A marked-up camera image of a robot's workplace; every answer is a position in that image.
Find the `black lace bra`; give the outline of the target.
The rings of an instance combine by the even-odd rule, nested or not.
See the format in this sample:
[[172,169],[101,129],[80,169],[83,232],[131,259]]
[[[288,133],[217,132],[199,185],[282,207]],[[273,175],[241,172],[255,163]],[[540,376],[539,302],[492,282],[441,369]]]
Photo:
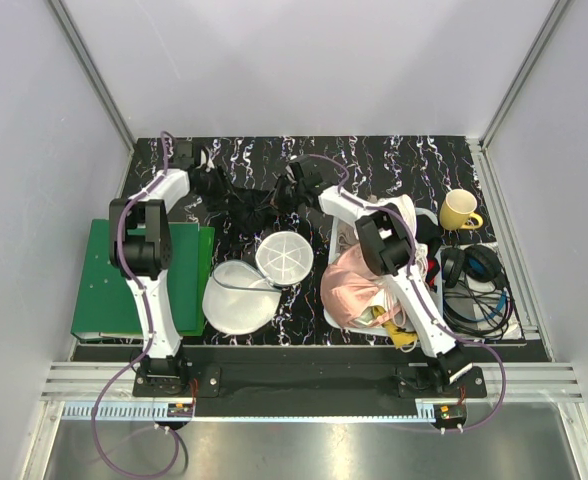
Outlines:
[[210,213],[225,213],[243,235],[254,235],[272,225],[281,215],[273,204],[274,190],[236,188],[225,193],[202,195]]

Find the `white mesh laundry bag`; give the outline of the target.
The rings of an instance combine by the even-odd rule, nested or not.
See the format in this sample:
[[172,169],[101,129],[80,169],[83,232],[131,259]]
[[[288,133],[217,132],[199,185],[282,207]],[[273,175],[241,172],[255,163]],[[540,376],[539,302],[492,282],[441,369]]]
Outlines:
[[278,310],[281,289],[309,275],[314,253],[303,236],[281,231],[262,240],[254,262],[222,262],[207,281],[203,313],[223,334],[247,335],[265,326]]

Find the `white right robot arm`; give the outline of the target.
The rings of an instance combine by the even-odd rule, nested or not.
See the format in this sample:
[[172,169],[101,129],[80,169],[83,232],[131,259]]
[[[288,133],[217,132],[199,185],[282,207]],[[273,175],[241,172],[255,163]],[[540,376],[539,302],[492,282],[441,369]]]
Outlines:
[[277,181],[275,205],[304,204],[355,228],[366,265],[382,277],[418,335],[427,357],[429,387],[440,396],[454,394],[462,387],[472,362],[447,328],[422,279],[415,234],[390,200],[372,203],[349,193],[343,187],[349,177],[344,165],[335,164],[343,172],[337,184],[325,180],[315,169],[315,162],[323,158],[306,154],[290,160],[287,174]]

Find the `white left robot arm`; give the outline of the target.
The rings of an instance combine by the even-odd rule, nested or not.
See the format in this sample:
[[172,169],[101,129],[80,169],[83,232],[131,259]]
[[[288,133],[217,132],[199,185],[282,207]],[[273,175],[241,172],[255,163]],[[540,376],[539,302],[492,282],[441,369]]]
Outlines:
[[204,147],[166,131],[159,143],[162,168],[138,193],[109,205],[109,257],[130,289],[141,326],[143,350],[131,361],[137,384],[153,396],[194,396],[198,381],[190,377],[169,299],[168,213],[191,191],[224,197],[228,181]]

